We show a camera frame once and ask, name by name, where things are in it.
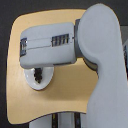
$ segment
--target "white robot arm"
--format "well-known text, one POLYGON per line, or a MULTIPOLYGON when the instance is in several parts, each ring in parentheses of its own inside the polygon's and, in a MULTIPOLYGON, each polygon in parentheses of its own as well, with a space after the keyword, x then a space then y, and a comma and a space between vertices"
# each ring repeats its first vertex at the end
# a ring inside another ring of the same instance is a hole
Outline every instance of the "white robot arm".
POLYGON ((90 7, 75 34, 72 23, 25 30, 20 56, 25 69, 75 63, 77 57, 83 56, 99 76, 88 102, 87 128, 128 127, 128 86, 120 25, 109 7, 90 7))

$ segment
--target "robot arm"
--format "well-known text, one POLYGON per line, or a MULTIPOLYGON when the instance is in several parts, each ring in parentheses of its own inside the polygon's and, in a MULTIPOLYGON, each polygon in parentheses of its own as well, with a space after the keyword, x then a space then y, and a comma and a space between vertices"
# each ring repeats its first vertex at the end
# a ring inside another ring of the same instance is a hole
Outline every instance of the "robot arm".
POLYGON ((116 15, 107 6, 90 7, 80 19, 75 34, 72 23, 38 26, 24 31, 21 35, 21 66, 29 69, 74 63, 77 58, 74 35, 86 62, 92 64, 90 67, 95 66, 93 69, 98 68, 99 80, 87 107, 87 127, 127 128, 128 86, 120 26, 116 15))

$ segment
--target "yellow panel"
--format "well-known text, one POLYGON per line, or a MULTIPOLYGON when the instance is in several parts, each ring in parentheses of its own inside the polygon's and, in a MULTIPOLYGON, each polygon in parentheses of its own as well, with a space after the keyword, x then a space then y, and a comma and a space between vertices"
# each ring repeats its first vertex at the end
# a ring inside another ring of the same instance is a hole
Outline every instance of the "yellow panel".
POLYGON ((75 23, 84 11, 43 11, 20 16, 14 22, 7 63, 7 115, 10 123, 21 124, 60 111, 86 112, 98 78, 82 59, 73 65, 56 67, 52 81, 42 91, 28 86, 19 63, 20 34, 23 30, 42 24, 75 23))

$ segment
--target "wooden board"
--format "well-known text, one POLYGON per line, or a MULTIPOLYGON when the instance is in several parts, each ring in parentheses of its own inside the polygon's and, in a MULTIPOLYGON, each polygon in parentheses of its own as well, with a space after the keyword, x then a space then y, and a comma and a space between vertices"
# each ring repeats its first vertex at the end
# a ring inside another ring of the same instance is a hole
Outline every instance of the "wooden board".
POLYGON ((7 116, 11 124, 29 122, 40 116, 61 112, 86 112, 88 99, 96 85, 97 74, 78 59, 77 63, 56 67, 50 84, 42 91, 28 86, 19 63, 20 34, 28 27, 73 22, 85 10, 43 11, 15 20, 9 43, 7 62, 7 116))

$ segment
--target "white plastic casing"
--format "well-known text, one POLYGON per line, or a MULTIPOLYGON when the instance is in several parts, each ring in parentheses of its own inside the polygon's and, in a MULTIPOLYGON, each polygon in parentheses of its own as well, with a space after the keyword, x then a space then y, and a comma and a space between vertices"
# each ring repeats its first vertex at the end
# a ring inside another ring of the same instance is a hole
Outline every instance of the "white plastic casing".
POLYGON ((20 39, 27 38, 26 55, 20 57, 24 69, 52 67, 75 63, 74 25, 58 23, 41 25, 26 29, 20 39), (69 34, 67 44, 52 46, 52 37, 69 34))
POLYGON ((128 128, 127 76, 114 12, 103 4, 90 7, 80 20, 78 43, 83 56, 98 65, 99 79, 87 106, 87 128, 128 128))

